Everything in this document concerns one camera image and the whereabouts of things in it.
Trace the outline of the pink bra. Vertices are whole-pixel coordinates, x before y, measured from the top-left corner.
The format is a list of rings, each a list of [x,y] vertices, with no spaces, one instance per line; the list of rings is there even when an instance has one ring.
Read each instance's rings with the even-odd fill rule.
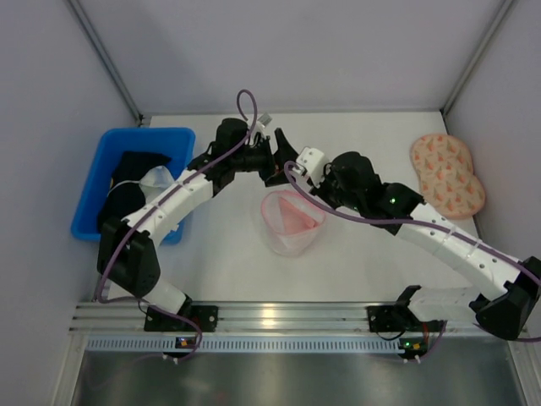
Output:
[[[317,228],[320,223],[309,214],[297,208],[292,202],[278,199],[284,234],[296,234]]]

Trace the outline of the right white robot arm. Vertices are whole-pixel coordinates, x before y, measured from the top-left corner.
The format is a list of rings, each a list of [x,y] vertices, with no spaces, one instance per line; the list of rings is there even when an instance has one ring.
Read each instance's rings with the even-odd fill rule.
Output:
[[[464,321],[508,341],[521,335],[540,298],[540,261],[506,255],[441,216],[419,193],[400,183],[384,183],[371,161],[349,151],[321,158],[308,171],[331,213],[346,207],[349,220],[382,228],[418,246],[458,272],[470,288],[406,288],[393,306],[404,327],[432,321]]]

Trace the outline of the white mesh laundry bag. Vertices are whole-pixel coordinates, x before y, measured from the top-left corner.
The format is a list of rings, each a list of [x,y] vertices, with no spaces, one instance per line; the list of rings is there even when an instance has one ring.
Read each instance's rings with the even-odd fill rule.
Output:
[[[324,211],[287,189],[270,192],[261,202],[260,213],[270,248],[282,256],[302,254],[326,220]]]

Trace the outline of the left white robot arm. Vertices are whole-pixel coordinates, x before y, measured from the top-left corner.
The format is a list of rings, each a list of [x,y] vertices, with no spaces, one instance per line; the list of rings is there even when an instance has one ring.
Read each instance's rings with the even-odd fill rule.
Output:
[[[188,315],[192,299],[162,275],[157,247],[174,226],[220,193],[237,173],[257,173],[267,187],[286,183],[285,164],[302,154],[282,129],[275,129],[274,135],[275,150],[260,123],[223,119],[215,140],[172,185],[123,219],[113,217],[105,222],[97,264],[102,281],[118,285],[129,299],[142,300],[171,315]]]

